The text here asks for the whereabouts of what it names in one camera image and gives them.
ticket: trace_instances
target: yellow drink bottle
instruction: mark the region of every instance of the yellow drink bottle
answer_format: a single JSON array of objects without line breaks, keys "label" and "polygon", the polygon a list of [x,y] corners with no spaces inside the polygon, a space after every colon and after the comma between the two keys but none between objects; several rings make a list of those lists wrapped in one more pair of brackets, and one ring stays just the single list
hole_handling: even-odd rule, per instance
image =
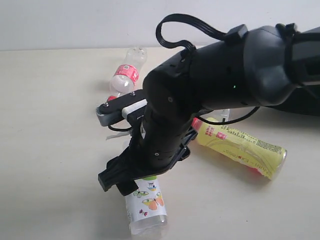
[{"label": "yellow drink bottle", "polygon": [[[209,117],[208,121],[217,122]],[[259,140],[228,125],[210,125],[194,119],[192,126],[198,131],[196,141],[228,158],[256,169],[263,176],[272,179],[281,169],[287,150]]]}]

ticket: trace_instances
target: black cable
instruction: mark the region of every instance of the black cable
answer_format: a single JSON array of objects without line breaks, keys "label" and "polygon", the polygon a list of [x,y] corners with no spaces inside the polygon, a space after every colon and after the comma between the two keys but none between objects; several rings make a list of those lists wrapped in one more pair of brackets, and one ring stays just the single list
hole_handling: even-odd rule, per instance
[{"label": "black cable", "polygon": [[167,48],[167,49],[174,49],[176,47],[185,47],[189,52],[193,51],[196,47],[189,42],[188,40],[180,40],[177,42],[169,42],[166,41],[162,34],[161,34],[161,29],[162,29],[162,24],[168,23],[168,22],[178,22],[178,23],[184,23],[191,25],[206,35],[217,39],[217,40],[223,40],[224,36],[226,33],[221,32],[214,27],[210,26],[209,24],[205,23],[204,21],[191,16],[187,14],[180,14],[180,13],[173,13],[168,16],[166,16],[156,27],[155,29],[155,36],[158,42],[161,44],[161,46]]},{"label": "black cable", "polygon": [[113,127],[111,124],[108,125],[108,128],[111,130],[111,131],[115,131],[115,132],[128,132],[132,129],[132,127],[128,127],[128,128],[116,128],[116,127]]},{"label": "black cable", "polygon": [[231,121],[221,121],[221,122],[214,122],[214,121],[208,121],[205,118],[201,117],[201,116],[196,116],[197,119],[201,120],[202,122],[206,123],[206,124],[210,124],[210,125],[229,125],[229,124],[235,124],[238,123],[242,120],[245,120],[249,117],[251,117],[256,111],[258,111],[260,107],[256,106],[254,109],[252,109],[248,114],[239,117],[237,119],[231,120]]}]

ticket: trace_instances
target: plastic bottle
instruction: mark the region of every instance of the plastic bottle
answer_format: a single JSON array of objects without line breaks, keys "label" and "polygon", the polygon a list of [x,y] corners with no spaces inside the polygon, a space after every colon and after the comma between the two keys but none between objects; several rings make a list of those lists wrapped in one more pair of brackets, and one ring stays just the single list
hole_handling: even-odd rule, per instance
[{"label": "plastic bottle", "polygon": [[146,61],[147,50],[145,48],[129,48],[123,63],[117,68],[110,80],[109,101],[134,91],[140,70]]},{"label": "plastic bottle", "polygon": [[167,233],[168,220],[157,176],[135,182],[139,189],[125,196],[132,238],[159,240]]},{"label": "plastic bottle", "polygon": [[[219,122],[212,117],[207,120]],[[211,125],[195,118],[192,126],[198,131],[198,144],[246,165],[269,179],[277,175],[286,159],[287,150],[283,147],[264,142],[228,125]]]}]

